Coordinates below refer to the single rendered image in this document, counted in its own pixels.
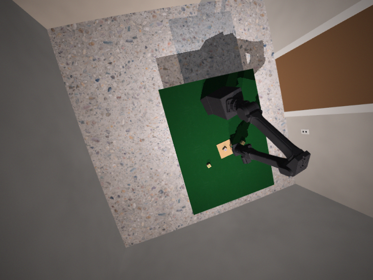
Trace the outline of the peach flat mat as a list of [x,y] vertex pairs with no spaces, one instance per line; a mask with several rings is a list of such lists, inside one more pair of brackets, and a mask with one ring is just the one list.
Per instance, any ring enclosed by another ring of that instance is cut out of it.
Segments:
[[[220,154],[221,158],[224,158],[224,157],[226,157],[228,155],[233,154],[232,150],[230,149],[230,146],[232,146],[230,139],[227,140],[227,141],[224,141],[224,142],[222,142],[222,143],[220,143],[220,144],[218,144],[216,146],[218,148],[218,151],[219,151],[219,154]],[[226,152],[224,152],[222,150],[224,147],[227,148]]]

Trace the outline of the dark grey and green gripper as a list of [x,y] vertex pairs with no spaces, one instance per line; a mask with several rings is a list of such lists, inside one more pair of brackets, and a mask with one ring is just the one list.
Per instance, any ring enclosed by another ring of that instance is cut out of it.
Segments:
[[240,154],[238,153],[238,149],[240,148],[240,147],[238,147],[238,145],[240,145],[240,143],[233,144],[233,145],[231,146],[231,148],[232,148],[232,152],[233,152],[233,154],[234,154],[235,156],[240,155]]

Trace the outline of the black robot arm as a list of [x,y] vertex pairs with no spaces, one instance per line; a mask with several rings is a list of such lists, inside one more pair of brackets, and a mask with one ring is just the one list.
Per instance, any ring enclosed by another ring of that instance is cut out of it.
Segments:
[[[240,98],[240,99],[239,99]],[[251,144],[238,145],[238,153],[244,164],[248,164],[251,160],[256,160],[270,166],[279,167],[280,174],[288,177],[296,176],[308,166],[310,153],[303,151],[294,145],[286,138],[279,130],[277,130],[270,122],[262,116],[262,110],[256,102],[242,101],[243,96],[237,96],[226,100],[227,113],[237,112],[241,120],[250,122],[257,127],[285,156],[266,154],[256,151]]]

